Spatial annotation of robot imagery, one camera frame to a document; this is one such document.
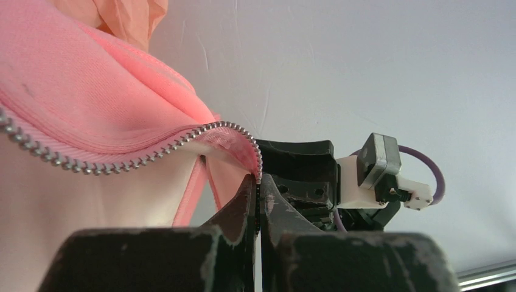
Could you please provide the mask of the pink jacket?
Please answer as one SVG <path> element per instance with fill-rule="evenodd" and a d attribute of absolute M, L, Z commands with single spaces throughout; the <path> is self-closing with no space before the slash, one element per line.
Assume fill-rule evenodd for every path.
<path fill-rule="evenodd" d="M 186 226 L 262 173 L 256 141 L 98 1 L 1 2 L 1 290 L 35 291 L 91 228 Z"/>

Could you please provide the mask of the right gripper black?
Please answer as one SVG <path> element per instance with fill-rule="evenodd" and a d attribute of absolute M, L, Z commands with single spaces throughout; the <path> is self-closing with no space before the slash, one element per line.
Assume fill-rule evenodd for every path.
<path fill-rule="evenodd" d="M 358 185 L 356 156 L 335 158 L 328 140 L 257 144 L 264 291 L 459 290 L 430 237 L 378 232 L 401 203 Z"/>

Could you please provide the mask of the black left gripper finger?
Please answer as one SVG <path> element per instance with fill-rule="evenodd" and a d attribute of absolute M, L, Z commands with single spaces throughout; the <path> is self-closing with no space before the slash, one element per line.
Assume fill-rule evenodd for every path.
<path fill-rule="evenodd" d="M 253 291 L 256 182 L 197 228 L 84 229 L 57 251 L 40 291 Z"/>

